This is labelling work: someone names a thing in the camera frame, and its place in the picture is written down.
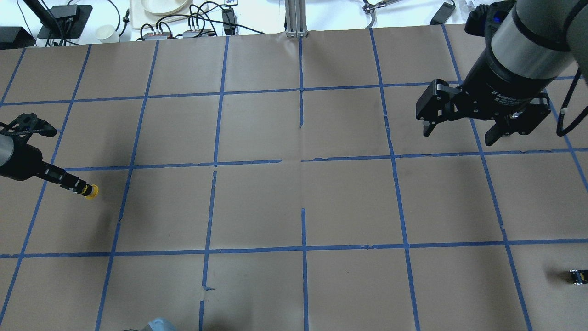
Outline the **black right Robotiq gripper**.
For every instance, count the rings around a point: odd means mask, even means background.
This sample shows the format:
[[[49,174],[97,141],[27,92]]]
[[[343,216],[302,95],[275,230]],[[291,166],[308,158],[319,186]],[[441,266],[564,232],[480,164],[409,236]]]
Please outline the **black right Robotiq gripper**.
[[[546,93],[523,101],[522,105],[501,105],[496,98],[472,96],[462,86],[451,87],[448,82],[435,78],[416,102],[416,119],[423,123],[424,137],[429,137],[441,122],[494,121],[485,132],[485,146],[490,147],[504,136],[531,134],[550,112]]]

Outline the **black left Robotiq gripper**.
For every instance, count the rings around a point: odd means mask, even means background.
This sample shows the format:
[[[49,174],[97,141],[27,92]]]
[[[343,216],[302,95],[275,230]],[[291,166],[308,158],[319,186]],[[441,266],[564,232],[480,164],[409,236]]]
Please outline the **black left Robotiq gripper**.
[[[9,124],[1,123],[2,177],[22,182],[33,176],[51,183],[61,184],[65,170],[43,161],[40,149],[28,144],[34,134],[54,137],[57,129],[36,114],[21,114]]]

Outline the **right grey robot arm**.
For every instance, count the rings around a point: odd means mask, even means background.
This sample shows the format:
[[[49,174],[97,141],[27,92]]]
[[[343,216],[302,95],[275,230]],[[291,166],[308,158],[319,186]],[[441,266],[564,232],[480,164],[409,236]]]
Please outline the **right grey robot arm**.
[[[494,121],[491,146],[504,136],[531,134],[546,119],[544,88],[573,61],[587,73],[585,0],[505,0],[469,14],[465,32],[482,36],[485,48],[463,83],[434,79],[416,103],[424,136],[446,121]]]

